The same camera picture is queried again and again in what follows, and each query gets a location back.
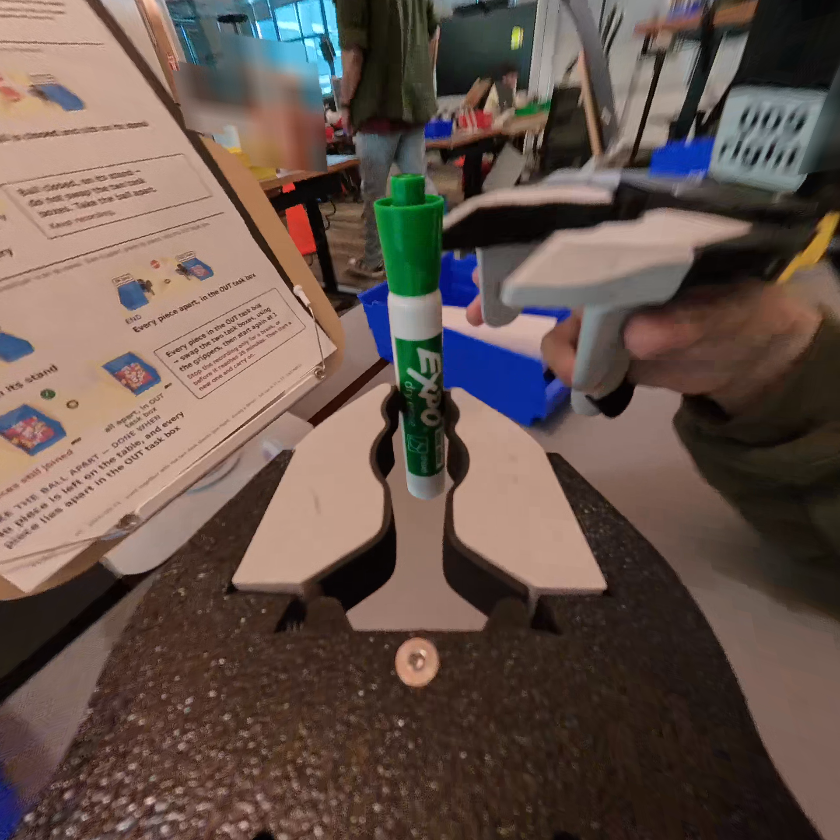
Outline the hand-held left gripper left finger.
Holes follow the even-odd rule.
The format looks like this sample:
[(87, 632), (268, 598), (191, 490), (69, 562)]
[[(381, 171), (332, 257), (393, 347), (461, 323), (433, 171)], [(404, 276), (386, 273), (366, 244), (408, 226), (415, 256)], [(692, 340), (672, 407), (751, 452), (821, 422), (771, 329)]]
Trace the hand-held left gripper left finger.
[(396, 388), (378, 385), (300, 442), (233, 575), (237, 592), (354, 607), (389, 581), (396, 525), (386, 478), (399, 408)]

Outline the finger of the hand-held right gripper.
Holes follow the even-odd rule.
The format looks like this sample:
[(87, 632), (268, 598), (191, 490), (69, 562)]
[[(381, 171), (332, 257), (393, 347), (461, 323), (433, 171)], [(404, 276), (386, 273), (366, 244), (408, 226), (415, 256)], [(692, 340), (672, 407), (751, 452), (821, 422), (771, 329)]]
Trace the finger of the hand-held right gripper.
[(570, 404), (585, 416), (614, 416), (610, 397), (630, 365), (624, 330), (641, 308), (673, 298), (701, 249), (735, 241), (752, 224), (716, 214), (659, 208), (637, 220), (553, 234), (500, 285), (511, 309), (581, 312)]
[(503, 188), (471, 197), (447, 213), (442, 246), (476, 253), (482, 321), (499, 328), (522, 312), (522, 306), (512, 307), (502, 299), (504, 282), (546, 239), (559, 231), (590, 228), (619, 217), (615, 188), (587, 184)]

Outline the black television screen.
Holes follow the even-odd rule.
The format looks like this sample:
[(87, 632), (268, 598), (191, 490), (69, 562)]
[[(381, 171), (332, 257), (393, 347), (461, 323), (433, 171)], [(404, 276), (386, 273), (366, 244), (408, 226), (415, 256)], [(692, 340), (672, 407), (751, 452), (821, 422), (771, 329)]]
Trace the black television screen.
[(437, 95), (466, 94), (477, 79), (518, 71), (518, 89), (529, 85), (536, 30), (536, 2), (487, 1), (456, 6), (440, 23)]

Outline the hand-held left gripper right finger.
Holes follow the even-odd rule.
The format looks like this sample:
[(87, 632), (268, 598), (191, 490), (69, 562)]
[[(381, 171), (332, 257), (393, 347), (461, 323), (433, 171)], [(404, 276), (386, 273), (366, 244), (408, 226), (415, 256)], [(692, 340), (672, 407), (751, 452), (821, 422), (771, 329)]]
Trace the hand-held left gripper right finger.
[(462, 388), (448, 394), (445, 579), (474, 607), (606, 592), (548, 454)]

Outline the person's right forearm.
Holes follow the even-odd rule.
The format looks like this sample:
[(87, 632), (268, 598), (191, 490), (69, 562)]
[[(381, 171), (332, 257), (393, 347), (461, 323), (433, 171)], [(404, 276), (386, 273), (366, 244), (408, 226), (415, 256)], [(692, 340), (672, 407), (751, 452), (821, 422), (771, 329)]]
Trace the person's right forearm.
[(838, 279), (802, 272), (778, 297), (813, 315), (765, 385), (685, 394), (675, 430), (699, 473), (783, 556), (768, 577), (838, 616)]

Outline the white stand base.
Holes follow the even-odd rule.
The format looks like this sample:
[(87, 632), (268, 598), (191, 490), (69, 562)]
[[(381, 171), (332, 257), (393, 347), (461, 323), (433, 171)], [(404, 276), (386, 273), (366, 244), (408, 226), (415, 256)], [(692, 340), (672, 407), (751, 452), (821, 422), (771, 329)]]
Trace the white stand base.
[(150, 572), (166, 561), (231, 501), (271, 460), (312, 431), (293, 413), (274, 423), (199, 479), (101, 560), (116, 577)]

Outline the grey perforated crate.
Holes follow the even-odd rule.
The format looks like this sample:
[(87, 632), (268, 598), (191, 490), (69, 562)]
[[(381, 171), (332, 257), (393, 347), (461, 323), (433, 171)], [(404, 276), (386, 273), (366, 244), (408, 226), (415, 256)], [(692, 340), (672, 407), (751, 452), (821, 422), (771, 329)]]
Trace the grey perforated crate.
[(737, 85), (723, 105), (709, 177), (794, 193), (815, 171), (826, 140), (827, 89)]

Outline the black office chair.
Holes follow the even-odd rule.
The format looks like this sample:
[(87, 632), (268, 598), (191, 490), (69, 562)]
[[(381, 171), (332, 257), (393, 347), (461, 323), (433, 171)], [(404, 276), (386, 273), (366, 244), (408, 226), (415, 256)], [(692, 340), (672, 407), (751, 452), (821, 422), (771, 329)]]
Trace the black office chair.
[(603, 151), (600, 115), (587, 84), (554, 87), (542, 132), (539, 174), (580, 169)]

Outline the wooden desk with black legs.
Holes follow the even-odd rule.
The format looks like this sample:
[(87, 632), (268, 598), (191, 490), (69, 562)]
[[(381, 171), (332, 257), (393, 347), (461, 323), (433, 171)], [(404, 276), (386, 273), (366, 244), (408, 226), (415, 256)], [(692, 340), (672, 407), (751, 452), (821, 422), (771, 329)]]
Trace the wooden desk with black legs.
[(294, 206), (303, 207), (321, 270), (321, 285), (328, 294), (343, 295), (345, 291), (340, 289), (335, 276), (320, 203), (338, 195), (344, 174), (358, 170), (357, 156), (329, 155), (325, 171), (279, 171), (258, 179), (259, 186), (278, 214), (284, 214)]

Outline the white leaning panel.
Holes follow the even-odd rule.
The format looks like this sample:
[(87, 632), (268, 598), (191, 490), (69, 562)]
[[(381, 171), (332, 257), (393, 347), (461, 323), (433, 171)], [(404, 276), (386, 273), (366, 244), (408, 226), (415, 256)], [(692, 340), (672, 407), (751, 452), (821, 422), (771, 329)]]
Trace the white leaning panel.
[(526, 156), (514, 143), (505, 143), (483, 181), (482, 193), (488, 194), (516, 186), (526, 168), (526, 163)]

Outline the wooden standing desk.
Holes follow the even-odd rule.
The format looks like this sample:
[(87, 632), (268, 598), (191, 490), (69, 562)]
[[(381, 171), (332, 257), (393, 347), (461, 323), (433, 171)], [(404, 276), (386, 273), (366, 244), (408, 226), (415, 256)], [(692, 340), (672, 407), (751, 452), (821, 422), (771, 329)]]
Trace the wooden standing desk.
[(672, 50), (672, 43), (691, 41), (696, 43), (696, 61), (687, 83), (686, 95), (677, 118), (671, 125), (670, 139), (686, 139), (697, 121), (700, 101), (718, 55), (722, 41), (727, 35), (743, 34), (749, 30), (759, 3), (749, 2), (678, 2), (666, 16), (650, 18), (634, 28), (636, 37), (642, 39), (637, 60), (629, 82), (624, 102), (623, 116), (629, 113), (640, 70), (646, 59), (653, 60), (653, 69), (642, 115), (633, 138), (628, 163), (636, 162), (648, 124), (655, 93), (665, 67), (665, 60)]

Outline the person's right hand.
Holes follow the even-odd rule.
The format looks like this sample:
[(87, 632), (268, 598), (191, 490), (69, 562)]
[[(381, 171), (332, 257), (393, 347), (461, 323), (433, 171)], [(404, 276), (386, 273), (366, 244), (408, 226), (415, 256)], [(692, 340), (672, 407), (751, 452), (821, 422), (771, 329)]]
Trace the person's right hand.
[(825, 316), (802, 295), (759, 280), (696, 287), (629, 318), (626, 378), (706, 398), (736, 417), (781, 387)]

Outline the blue plastic bin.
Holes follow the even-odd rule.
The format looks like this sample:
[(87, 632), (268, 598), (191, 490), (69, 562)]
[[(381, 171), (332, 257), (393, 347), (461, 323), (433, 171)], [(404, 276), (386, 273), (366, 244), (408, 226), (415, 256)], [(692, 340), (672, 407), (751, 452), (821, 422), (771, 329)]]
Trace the blue plastic bin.
[(540, 344), (567, 310), (528, 309), (503, 328), (473, 328), (466, 307), (477, 296), (477, 257), (444, 253), (439, 287), (444, 304), (444, 383), (459, 387), (520, 425), (561, 409), (571, 391), (543, 363)]

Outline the grey leaning board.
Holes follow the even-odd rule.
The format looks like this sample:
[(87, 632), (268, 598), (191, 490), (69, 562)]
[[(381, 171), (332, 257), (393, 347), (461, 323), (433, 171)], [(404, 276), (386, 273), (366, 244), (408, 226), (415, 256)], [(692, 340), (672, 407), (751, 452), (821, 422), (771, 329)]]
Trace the grey leaning board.
[(579, 37), (606, 149), (618, 137), (613, 83), (602, 37), (587, 1), (564, 1)]

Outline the green dry erase marker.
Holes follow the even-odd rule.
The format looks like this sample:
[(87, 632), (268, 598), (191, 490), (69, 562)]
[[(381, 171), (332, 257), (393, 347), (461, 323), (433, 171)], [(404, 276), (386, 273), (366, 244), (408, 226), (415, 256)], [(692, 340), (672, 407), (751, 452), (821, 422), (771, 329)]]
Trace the green dry erase marker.
[(445, 202), (423, 175), (395, 175), (374, 203), (381, 240), (395, 382), (402, 399), (406, 487), (421, 500), (445, 489), (443, 302), (439, 289)]

